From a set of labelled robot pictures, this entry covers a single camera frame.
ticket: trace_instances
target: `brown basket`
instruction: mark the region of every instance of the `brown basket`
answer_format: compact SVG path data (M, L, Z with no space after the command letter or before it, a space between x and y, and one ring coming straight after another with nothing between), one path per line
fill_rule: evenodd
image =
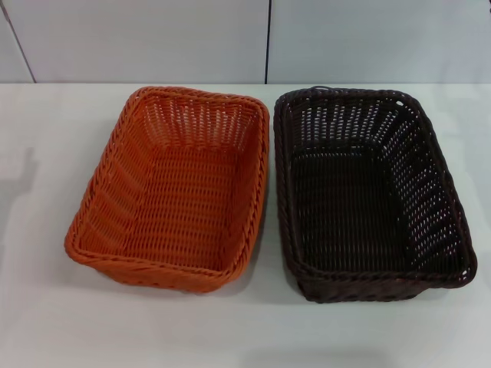
M310 301L395 301L476 274L430 120L392 90L313 87L275 106L278 216Z

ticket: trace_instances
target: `orange basket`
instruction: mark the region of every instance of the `orange basket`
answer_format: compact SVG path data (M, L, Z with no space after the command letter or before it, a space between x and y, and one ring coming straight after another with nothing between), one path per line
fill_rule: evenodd
M209 292L251 258L269 113L256 99L145 87L127 101L65 239L116 281Z

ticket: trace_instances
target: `woven pattern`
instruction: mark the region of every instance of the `woven pattern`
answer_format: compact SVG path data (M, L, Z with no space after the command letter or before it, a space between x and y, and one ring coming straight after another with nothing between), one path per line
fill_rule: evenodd
M313 87L275 106L282 246L310 301L395 301L471 282L463 208L419 103Z
M259 230L269 113L251 97L145 87L127 101L65 239L125 284L213 291Z

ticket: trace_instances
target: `basket rim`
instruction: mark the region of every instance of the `basket rim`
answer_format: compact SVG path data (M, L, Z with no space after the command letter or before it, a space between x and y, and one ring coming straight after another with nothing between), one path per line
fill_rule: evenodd
M405 105L410 107L416 114L417 120L420 124L420 128L424 135L426 144L428 145L430 154L435 162L437 168L438 178L442 183L443 189L447 194L447 198L450 203L450 214L456 223L456 228L459 237L462 240L462 252L464 257L464 264L467 268L463 268L457 272L452 273L436 273L436 272L422 272L422 271L323 271L312 267L302 260L299 251L299 233L298 222L295 221L295 196L292 188L292 178L289 175L290 170L288 162L291 159L289 152L287 152L286 144L282 145L282 161L283 165L282 175L283 182L285 183L285 191L283 195L285 199L286 207L286 222L288 223L287 232L289 232L290 241L289 244L285 244L283 249L291 255L289 262L289 268L295 276L299 278L317 278L322 281L406 281L406 282L427 282L429 287L442 287L442 288L460 288L466 284L469 284L476 276L477 259L476 254L472 247L472 240L470 238L469 226L467 224L465 212L462 204L460 203L459 196L455 190L453 184L453 178L448 170L447 162L443 157L440 145L437 142L436 134L433 130L433 124L426 115L420 103L410 96L409 94L400 92L398 90L365 90L357 88L331 88L324 86L314 86L310 88L303 88L300 90L294 90L283 94L276 101L275 104L275 116L274 116L274 130L275 137L280 134L278 130L282 131L282 135L278 137L282 142L286 142L288 139L286 128L288 124L288 118L286 116L287 107L295 104L295 99L302 98L325 98L336 97L338 99L343 98L381 98L388 100L398 99ZM470 274L463 278L463 272L470 269Z
M166 262L148 261L145 258L102 255L97 252L80 249L80 232L78 229L83 226L84 222L86 221L86 215L91 207L93 198L97 194L97 188L101 185L102 180L104 180L104 171L108 166L107 163L111 162L114 158L112 146L114 142L117 142L120 137L124 135L127 121L133 115L134 111L145 101L145 97L155 94L160 97L188 97L192 100L249 105L250 107L256 109L259 113L258 124L261 124L262 129L259 129L260 144L256 157L259 165L255 172L255 185L252 189L252 192L255 193L255 195L252 195L252 201L249 205L248 218L244 222L242 229L243 237L240 241L241 244L237 249L237 254L227 268L224 268L221 271L210 270L208 268L179 266ZM248 96L207 92L188 87L142 87L133 92L125 103L116 126L110 135L109 142L101 155L101 160L97 165L97 168L94 170L94 174L89 180L89 183L87 184L87 189L81 201L81 206L78 209L64 240L66 252L75 261L88 265L92 268L98 268L98 264L104 264L105 268L119 268L119 266L123 266L126 268L125 271L130 271L128 266L131 265L135 269L145 267L146 271L165 269L175 273L194 274L205 278L222 278L224 281L231 281L231 279L237 278L242 273L243 267L249 263L249 259L252 255L252 248L250 248L249 252L247 252L246 246L252 244L253 247L259 231L259 223L265 201L268 159L269 112L267 107L260 100Z

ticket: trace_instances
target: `white table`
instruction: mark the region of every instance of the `white table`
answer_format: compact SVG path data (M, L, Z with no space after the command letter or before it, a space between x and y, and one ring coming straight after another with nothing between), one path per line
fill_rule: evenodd
M284 271L273 145L265 230L238 281L196 296L118 284L68 258L68 226L138 87L0 85L1 367L491 366L491 85L347 86L420 100L466 210L479 269L461 289L343 304L307 302ZM303 86L194 87L257 97L272 113L280 94Z

